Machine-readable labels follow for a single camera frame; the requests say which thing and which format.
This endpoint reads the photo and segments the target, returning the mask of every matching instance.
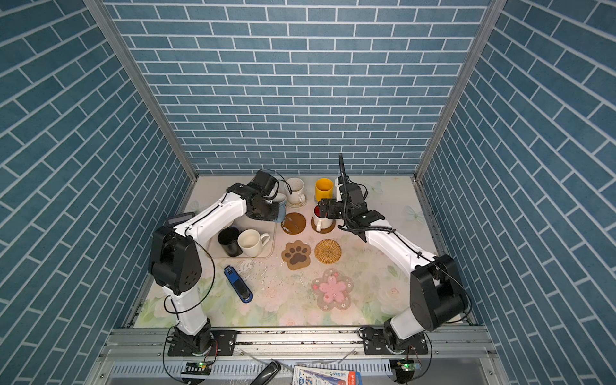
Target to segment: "black mug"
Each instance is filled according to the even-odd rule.
[[[218,234],[218,243],[222,249],[230,257],[237,257],[242,253],[240,245],[237,243],[237,238],[240,236],[240,231],[235,227],[227,227],[222,229]]]

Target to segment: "yellow mug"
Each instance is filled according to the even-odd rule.
[[[331,198],[334,195],[334,182],[327,178],[317,180],[315,184],[315,199],[319,202],[323,198]]]

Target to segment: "floral tablecloth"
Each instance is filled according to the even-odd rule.
[[[316,177],[302,177],[306,183],[307,204],[288,212],[303,213],[308,224],[298,235],[288,235],[276,226],[274,251],[267,258],[214,259],[216,279],[212,292],[202,303],[212,326],[293,326],[293,325],[365,325],[380,324],[408,307],[409,281],[403,272],[381,251],[364,243],[359,237],[334,229],[329,234],[319,234],[310,227],[310,214],[314,201]],[[432,238],[408,177],[354,177],[354,182],[365,184],[370,194],[368,207],[384,214],[396,229],[428,251],[435,251]],[[238,177],[201,177],[192,193],[187,211],[199,211],[218,197],[207,190],[211,186],[233,184]],[[323,239],[336,240],[342,248],[342,257],[326,265],[314,256],[314,247]],[[301,240],[311,246],[310,265],[292,271],[281,258],[286,244]],[[204,295],[212,279],[211,262],[201,258],[203,274],[198,283]],[[254,299],[244,304],[224,277],[223,269],[231,265],[244,279],[254,294]],[[317,306],[311,282],[321,277],[328,268],[334,268],[350,277],[354,288],[350,293],[352,303],[346,310],[323,311]],[[175,316],[163,309],[163,290],[152,284],[136,320],[136,328],[169,327]]]

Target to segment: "robotic arm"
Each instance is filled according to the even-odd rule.
[[[460,314],[467,306],[465,292],[455,261],[447,255],[436,256],[398,234],[379,212],[368,210],[359,184],[353,183],[339,156],[340,173],[336,198],[318,203],[320,216],[342,219],[339,228],[358,235],[364,242],[381,250],[410,278],[410,306],[385,322],[384,335],[393,352],[404,351],[413,335],[432,331]],[[224,196],[199,215],[173,229],[162,226],[153,235],[150,273],[171,297],[179,323],[178,334],[194,354],[205,354],[212,346],[210,323],[201,310],[197,281],[201,264],[195,245],[200,245],[234,219],[246,214],[263,221],[278,221],[284,209],[271,199],[277,181],[259,171],[248,184],[234,184]]]

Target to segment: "blue brick wall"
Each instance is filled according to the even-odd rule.
[[[615,20],[509,0],[426,173],[512,383],[616,383]]]
[[[0,384],[71,384],[188,180],[81,0],[0,10]]]
[[[410,174],[488,0],[105,3],[199,172]]]

